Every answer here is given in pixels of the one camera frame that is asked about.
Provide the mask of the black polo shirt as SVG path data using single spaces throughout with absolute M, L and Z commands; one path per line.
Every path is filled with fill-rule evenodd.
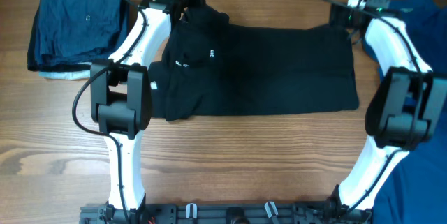
M 153 117 L 255 116 L 355 110 L 347 31 L 244 27 L 190 8 L 149 67 Z

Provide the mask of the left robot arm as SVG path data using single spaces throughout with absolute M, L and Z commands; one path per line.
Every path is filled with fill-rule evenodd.
M 152 114 L 148 68 L 184 9 L 203 5 L 205 0 L 142 0 L 122 45 L 91 65 L 91 117 L 109 151 L 111 190 L 96 218 L 82 209 L 81 223 L 149 222 L 140 158 Z

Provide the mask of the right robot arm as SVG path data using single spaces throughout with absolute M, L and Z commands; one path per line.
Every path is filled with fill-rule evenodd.
M 314 214 L 326 223 L 366 223 L 392 171 L 433 136 L 446 101 L 446 76 L 421 59 L 404 21 L 382 8 L 333 4 L 329 23 L 361 32 L 383 79 L 366 111 L 367 139 L 358 160 Z

